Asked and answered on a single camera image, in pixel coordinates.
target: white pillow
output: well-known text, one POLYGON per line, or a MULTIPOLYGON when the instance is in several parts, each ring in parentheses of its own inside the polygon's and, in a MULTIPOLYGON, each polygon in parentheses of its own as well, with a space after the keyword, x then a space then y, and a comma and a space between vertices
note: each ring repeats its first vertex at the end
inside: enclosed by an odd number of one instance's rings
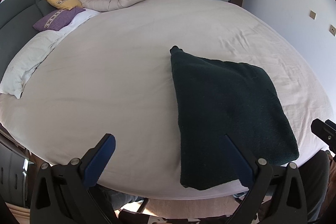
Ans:
POLYGON ((0 83, 0 93, 20 99, 23 89, 40 63, 71 31, 100 12, 86 9, 77 14, 71 23, 59 31, 38 33, 14 56, 0 83))

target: floor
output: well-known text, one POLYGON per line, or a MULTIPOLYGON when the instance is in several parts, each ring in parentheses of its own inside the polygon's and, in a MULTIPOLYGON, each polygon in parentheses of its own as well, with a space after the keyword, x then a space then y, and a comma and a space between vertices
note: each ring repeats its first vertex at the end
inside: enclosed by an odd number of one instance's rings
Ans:
MULTIPOLYGON (((135 212, 139 206, 138 203, 131 203, 123 208, 135 212)), ((238 203, 232 196, 202 200, 150 199, 143 213, 164 218, 203 218, 230 215, 237 207, 238 203)))

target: headboard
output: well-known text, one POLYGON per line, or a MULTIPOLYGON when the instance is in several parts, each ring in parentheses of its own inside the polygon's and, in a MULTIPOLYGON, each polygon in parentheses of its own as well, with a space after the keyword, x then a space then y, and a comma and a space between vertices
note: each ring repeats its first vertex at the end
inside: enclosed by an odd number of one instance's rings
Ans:
POLYGON ((46 0, 0 3, 0 81, 14 56, 38 33, 33 25, 54 10, 46 0))

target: mattress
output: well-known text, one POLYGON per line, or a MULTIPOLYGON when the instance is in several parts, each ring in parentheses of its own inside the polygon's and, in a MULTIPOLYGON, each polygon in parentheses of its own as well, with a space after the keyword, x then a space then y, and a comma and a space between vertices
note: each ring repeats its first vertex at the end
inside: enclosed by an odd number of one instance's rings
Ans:
POLYGON ((162 199, 246 190, 239 181, 198 191, 180 185, 180 133, 169 49, 246 62, 273 81, 298 143, 300 166, 327 145, 311 122, 332 119, 305 60, 246 10, 215 0, 145 0, 97 15, 68 34, 33 73, 21 99, 0 95, 0 122, 52 164, 82 157, 105 133, 116 150, 99 183, 162 199))

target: green blanket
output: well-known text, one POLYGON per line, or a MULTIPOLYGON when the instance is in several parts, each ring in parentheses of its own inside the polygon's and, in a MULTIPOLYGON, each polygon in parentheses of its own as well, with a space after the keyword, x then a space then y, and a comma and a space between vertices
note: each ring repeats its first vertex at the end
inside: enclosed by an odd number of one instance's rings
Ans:
POLYGON ((225 134, 273 165, 298 158, 293 131, 263 69, 195 57, 177 46, 170 52, 184 187, 205 190, 237 179, 225 156, 225 134))

